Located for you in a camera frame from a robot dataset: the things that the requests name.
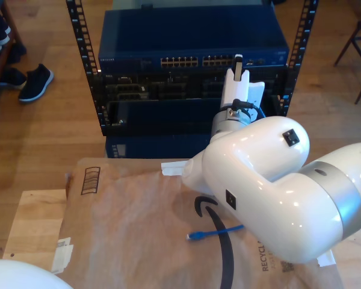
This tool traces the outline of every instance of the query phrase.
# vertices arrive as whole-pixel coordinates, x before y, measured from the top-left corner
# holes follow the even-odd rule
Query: server rack
[[[267,82],[265,92],[268,93],[269,97],[266,99],[266,101],[263,101],[262,104],[264,110],[274,110],[275,112],[273,115],[286,116],[288,113],[295,84],[298,79],[298,74],[300,72],[313,21],[318,8],[318,1],[319,0],[303,1],[303,9],[298,23],[294,45],[291,49],[291,56],[286,67],[281,69],[276,69],[274,67],[265,67],[262,70],[249,69],[251,77],[250,81]],[[118,120],[117,123],[115,123],[115,119],[113,119],[112,115],[112,108],[108,107],[109,99],[107,98],[106,94],[106,85],[108,85],[109,82],[106,79],[106,75],[102,74],[96,64],[96,56],[94,55],[90,34],[87,23],[85,21],[82,1],[66,0],[66,4],[69,11],[73,31],[75,33],[75,39],[78,44],[83,67],[87,76],[88,85],[90,87],[93,98],[94,107],[99,119],[99,125],[103,135],[109,138],[107,140],[106,147],[108,149],[109,155],[114,157],[123,157],[123,154],[120,154],[117,148],[118,145],[115,139],[120,133],[122,137],[132,137],[133,135],[129,135],[126,130],[123,130],[122,120]],[[198,129],[206,130],[206,127],[193,127],[193,129],[196,130],[194,130],[192,133],[198,133]],[[176,131],[174,133],[181,134],[182,130]],[[209,140],[208,135],[205,135],[202,138],[202,146],[207,145]],[[189,152],[185,155],[177,155],[177,157],[189,157],[189,154],[193,153],[194,152]]]

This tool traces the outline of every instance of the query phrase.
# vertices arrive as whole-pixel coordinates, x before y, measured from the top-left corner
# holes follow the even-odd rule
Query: white object
[[[317,261],[318,261],[318,265],[320,267],[325,267],[325,266],[330,266],[330,265],[336,264],[336,260],[333,256],[332,250],[329,250],[329,251],[326,251],[325,253],[323,253],[321,256],[319,256],[317,258]]]
[[[162,174],[164,176],[181,176],[186,161],[173,161],[170,163],[162,163]]]
[[[72,289],[52,273],[39,267],[0,260],[0,289]]]
[[[236,98],[240,101],[247,101],[249,79],[250,72],[245,70],[244,73],[242,73],[241,80],[234,81],[234,72],[229,68],[224,79],[221,107],[232,105]]]
[[[54,262],[52,264],[52,274],[59,274],[64,271],[71,260],[73,245],[70,245],[71,238],[58,240],[55,251]]]
[[[248,95],[247,95],[247,102],[254,104],[257,107],[261,106],[261,100],[264,95],[265,91],[265,83],[264,82],[250,82],[248,84]],[[253,108],[251,110],[248,110],[248,113],[250,114],[250,120],[251,122],[255,122],[257,119],[257,111]]]
[[[300,140],[293,146],[283,137],[290,129]],[[305,263],[361,228],[361,144],[338,149],[294,173],[308,152],[301,125],[287,117],[267,117],[212,141],[189,160],[182,179],[194,190],[204,182],[275,255]],[[310,169],[317,164],[326,169]],[[236,200],[235,209],[227,192]]]

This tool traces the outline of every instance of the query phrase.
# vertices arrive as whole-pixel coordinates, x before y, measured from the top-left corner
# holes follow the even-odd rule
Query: blue ethernet cable
[[[222,234],[222,233],[233,232],[233,231],[237,231],[237,230],[240,230],[240,229],[243,229],[243,228],[245,228],[244,225],[239,225],[239,226],[228,228],[228,229],[221,230],[221,231],[193,232],[193,233],[187,234],[186,240],[197,241],[197,240],[204,239],[204,238],[206,238],[208,236],[214,236],[214,235],[219,235],[219,234]]]

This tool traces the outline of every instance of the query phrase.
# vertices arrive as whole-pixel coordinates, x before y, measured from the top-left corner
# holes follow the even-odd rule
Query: barcode label
[[[81,194],[96,194],[99,183],[100,167],[88,167],[85,169],[83,188]]]

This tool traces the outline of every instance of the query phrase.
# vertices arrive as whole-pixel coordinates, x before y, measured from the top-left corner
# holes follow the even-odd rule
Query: cable
[[[204,239],[208,236],[214,236],[214,235],[219,235],[219,234],[223,234],[223,233],[233,232],[233,231],[237,231],[237,230],[240,230],[243,228],[245,228],[244,225],[239,225],[239,226],[228,228],[228,229],[221,230],[221,231],[193,232],[193,233],[187,234],[186,240],[197,241],[197,240]]]
[[[241,111],[244,111],[244,109],[249,109],[249,110],[255,109],[257,112],[257,120],[263,119],[266,117],[264,112],[262,111],[261,107],[257,107],[256,105],[251,104],[247,101],[240,101],[237,98],[234,99],[232,107],[233,107],[233,110],[238,110],[238,108],[239,108],[239,109],[241,109]]]

